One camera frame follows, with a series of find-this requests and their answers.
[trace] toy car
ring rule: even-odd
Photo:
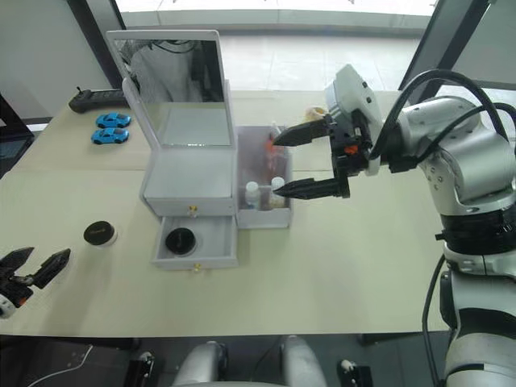
[[[95,123],[102,129],[105,127],[126,127],[131,123],[131,117],[124,114],[109,113],[99,115]]]
[[[129,138],[129,131],[126,129],[118,129],[108,127],[106,129],[99,129],[91,135],[91,141],[94,144],[121,144]]]

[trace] drawer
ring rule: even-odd
[[[236,213],[232,198],[147,198],[147,203],[158,216],[231,216]]]
[[[165,245],[170,231],[178,227],[190,229],[195,236],[196,247],[187,256],[176,256]],[[165,270],[234,268],[238,266],[236,239],[235,216],[164,217],[152,263]]]

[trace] storage box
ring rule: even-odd
[[[236,127],[238,142],[238,227],[247,228],[285,228],[292,218],[291,201],[285,199],[285,208],[271,208],[268,204],[271,194],[271,180],[282,177],[286,182],[292,180],[292,160],[287,148],[275,147],[274,169],[268,165],[270,150],[268,141],[283,128],[274,126]],[[245,186],[255,181],[260,187],[260,210],[248,209],[245,201]]]
[[[271,179],[291,178],[286,149],[274,148],[273,157],[266,151],[277,128],[240,127],[237,142],[216,31],[131,30],[107,36],[125,76],[123,92],[152,150],[140,190],[161,221],[152,263],[174,270],[238,266],[237,224],[287,227],[290,222],[290,201],[285,208],[268,208]],[[260,184],[261,210],[247,208],[250,180]],[[192,231],[196,241],[182,256],[165,243],[179,227]]]

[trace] white wall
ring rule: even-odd
[[[22,118],[54,116],[110,84],[65,0],[0,0],[0,92]]]

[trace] black cable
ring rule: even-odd
[[[497,133],[501,135],[504,139],[508,140],[507,134],[503,128],[500,117],[498,116],[498,113],[493,103],[491,102],[484,90],[478,87],[475,84],[475,82],[473,82],[471,79],[462,74],[455,73],[450,70],[433,69],[421,73],[414,79],[412,79],[412,81],[409,82],[409,84],[405,87],[400,96],[397,98],[393,108],[391,109],[389,115],[387,116],[387,119],[385,120],[383,127],[380,130],[380,135],[378,136],[377,142],[371,149],[371,152],[369,154],[370,160],[374,160],[380,157],[382,151],[384,151],[385,146],[387,144],[387,138],[391,134],[392,130],[395,128],[397,117],[402,111],[403,106],[408,101],[409,96],[412,94],[412,92],[422,83],[438,79],[443,81],[452,81],[458,85],[462,85],[467,90],[472,92],[473,95],[481,102],[482,106],[485,106],[485,109],[487,110],[489,117],[493,122],[495,131],[497,131]]]
[[[425,299],[425,306],[422,309],[422,337],[425,340],[425,351],[427,352],[428,366],[430,367],[430,375],[434,385],[439,384],[439,374],[437,373],[434,351],[432,349],[430,335],[428,334],[428,312],[430,311],[430,304],[432,301],[432,295],[434,294],[435,284],[439,278],[439,273],[444,265],[444,261],[444,255],[442,255],[437,266],[435,266],[434,274],[432,274],[430,285],[428,286],[427,298]]]
[[[165,42],[169,44],[173,44],[174,46],[182,46],[183,44],[187,44],[192,42],[192,40],[166,40]]]
[[[499,110],[503,110],[506,113],[510,115],[510,117],[513,119],[514,127],[516,128],[516,109],[514,109],[511,105],[507,103],[502,102],[496,102],[494,103],[494,107],[496,107]],[[452,132],[458,125],[460,125],[463,121],[466,119],[469,119],[475,114],[478,114],[485,110],[485,106],[477,106],[470,111],[462,114],[459,118],[452,121],[448,126],[446,126],[437,137],[434,138],[434,140],[428,145],[427,149],[425,149],[425,152],[422,153],[420,157],[418,157],[418,164],[423,162],[432,152],[435,152],[435,149],[439,146],[439,143],[446,137],[450,132]]]
[[[189,49],[187,49],[185,51],[173,51],[173,50],[171,50],[169,48],[165,48],[163,46],[160,46],[158,43],[152,42],[152,44],[155,45],[158,48],[161,48],[163,51],[170,52],[172,54],[187,54],[188,52],[192,52],[197,47],[197,41],[194,41],[192,43],[192,47],[190,47]]]
[[[256,371],[260,367],[261,363],[267,358],[268,354],[280,343],[281,335],[278,335],[276,339],[273,341],[273,344],[268,348],[267,351],[258,359],[255,364],[255,367],[252,369],[251,376],[249,377],[249,381],[254,381],[256,376]]]
[[[450,349],[452,345],[453,338],[455,337],[456,329],[450,329],[450,335],[448,336],[448,346],[447,349]]]

